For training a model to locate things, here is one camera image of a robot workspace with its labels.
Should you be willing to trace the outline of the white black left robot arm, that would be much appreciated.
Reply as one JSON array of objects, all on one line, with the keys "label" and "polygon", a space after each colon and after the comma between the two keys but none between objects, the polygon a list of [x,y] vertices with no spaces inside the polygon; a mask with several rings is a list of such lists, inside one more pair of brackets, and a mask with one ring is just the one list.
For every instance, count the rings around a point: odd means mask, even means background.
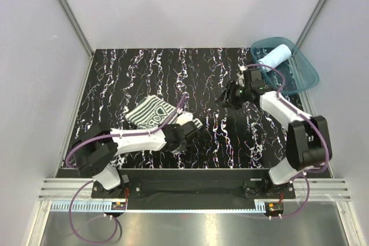
[{"label": "white black left robot arm", "polygon": [[198,119],[142,130],[120,130],[98,124],[72,144],[65,163],[76,168],[79,177],[98,181],[113,198],[124,192],[118,170],[110,162],[120,154],[138,151],[177,152],[193,145],[200,135]]}]

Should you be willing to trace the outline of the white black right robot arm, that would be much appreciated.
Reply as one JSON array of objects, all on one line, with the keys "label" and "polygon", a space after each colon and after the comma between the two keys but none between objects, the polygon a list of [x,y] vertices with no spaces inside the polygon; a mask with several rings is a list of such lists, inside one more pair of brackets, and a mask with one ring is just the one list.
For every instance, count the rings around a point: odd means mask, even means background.
[{"label": "white black right robot arm", "polygon": [[307,172],[321,173],[332,158],[327,120],[296,108],[281,94],[282,89],[267,86],[262,78],[262,65],[241,66],[237,80],[226,85],[217,99],[226,107],[239,109],[250,102],[272,115],[286,130],[285,157],[268,171],[262,183],[263,194],[274,198],[283,184]]}]

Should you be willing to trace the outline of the light blue towel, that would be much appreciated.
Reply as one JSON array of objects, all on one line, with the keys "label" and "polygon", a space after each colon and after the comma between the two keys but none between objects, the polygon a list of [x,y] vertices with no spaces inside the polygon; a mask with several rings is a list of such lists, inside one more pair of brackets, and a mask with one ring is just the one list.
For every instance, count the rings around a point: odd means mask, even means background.
[{"label": "light blue towel", "polygon": [[272,69],[275,69],[281,63],[288,60],[291,55],[292,52],[289,47],[285,44],[280,44],[266,56],[258,60],[259,64],[264,65],[264,67],[260,67],[260,69],[265,72],[270,72]]}]

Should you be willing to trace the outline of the green white striped towel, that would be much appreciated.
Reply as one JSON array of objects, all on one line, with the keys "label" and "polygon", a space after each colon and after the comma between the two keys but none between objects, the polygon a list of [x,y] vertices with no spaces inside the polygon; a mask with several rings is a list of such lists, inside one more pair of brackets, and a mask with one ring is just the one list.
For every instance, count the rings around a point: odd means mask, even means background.
[{"label": "green white striped towel", "polygon": [[[127,113],[125,118],[139,129],[160,127],[164,123],[176,124],[176,118],[182,112],[186,112],[184,110],[185,99],[186,95],[183,94],[177,106],[173,106],[156,95],[147,96]],[[200,129],[203,127],[198,118],[193,116],[192,121]]]}]

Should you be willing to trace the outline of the teal transparent plastic bin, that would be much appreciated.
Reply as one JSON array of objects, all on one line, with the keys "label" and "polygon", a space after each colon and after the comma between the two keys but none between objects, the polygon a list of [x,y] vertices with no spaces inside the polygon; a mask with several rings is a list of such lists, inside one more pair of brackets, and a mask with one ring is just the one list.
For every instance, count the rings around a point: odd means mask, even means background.
[{"label": "teal transparent plastic bin", "polygon": [[273,70],[265,72],[260,69],[266,83],[277,89],[281,86],[282,80],[285,79],[285,86],[281,91],[283,95],[298,94],[315,87],[319,82],[318,73],[301,50],[287,38],[270,37],[253,43],[250,48],[253,61],[258,63],[259,59],[266,56],[280,44],[287,45],[292,55],[275,68],[280,74]]}]

